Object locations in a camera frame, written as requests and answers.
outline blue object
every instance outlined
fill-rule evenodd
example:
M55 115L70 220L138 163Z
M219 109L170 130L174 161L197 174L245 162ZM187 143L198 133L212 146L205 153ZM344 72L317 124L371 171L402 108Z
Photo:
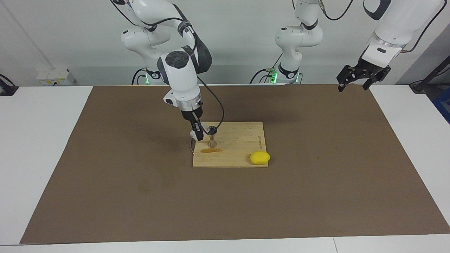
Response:
M433 104L450 124L450 88L447 88L444 93L433 100Z

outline wooden cutting board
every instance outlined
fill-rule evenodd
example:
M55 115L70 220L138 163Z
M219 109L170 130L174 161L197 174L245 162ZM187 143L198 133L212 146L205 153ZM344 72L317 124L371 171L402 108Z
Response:
M204 122L217 126L218 122ZM197 141L192 166L194 168L249 168L268 167L255 165L250 155L255 151L266 151L266 140L262 122L223 122L214 139L217 146L208 147L209 136Z

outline brown liquid spill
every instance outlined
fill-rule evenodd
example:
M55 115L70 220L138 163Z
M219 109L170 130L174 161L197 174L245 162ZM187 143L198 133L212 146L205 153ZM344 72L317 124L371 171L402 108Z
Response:
M202 149L200 152L202 153L215 153L215 152L222 152L223 149Z

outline white table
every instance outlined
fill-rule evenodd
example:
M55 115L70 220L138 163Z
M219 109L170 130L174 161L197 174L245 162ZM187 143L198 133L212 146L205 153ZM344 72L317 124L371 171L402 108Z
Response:
M92 87L21 87L0 97L0 253L12 252L450 252L448 235L400 235L17 245ZM450 221L450 125L407 86L371 91L436 204Z

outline green led light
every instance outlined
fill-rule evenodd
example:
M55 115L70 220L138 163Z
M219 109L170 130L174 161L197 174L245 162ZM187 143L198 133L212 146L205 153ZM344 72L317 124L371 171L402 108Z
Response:
M276 83L277 82L277 78L278 78L278 73L274 71L274 73L272 74L272 77L270 78L270 82L271 83Z

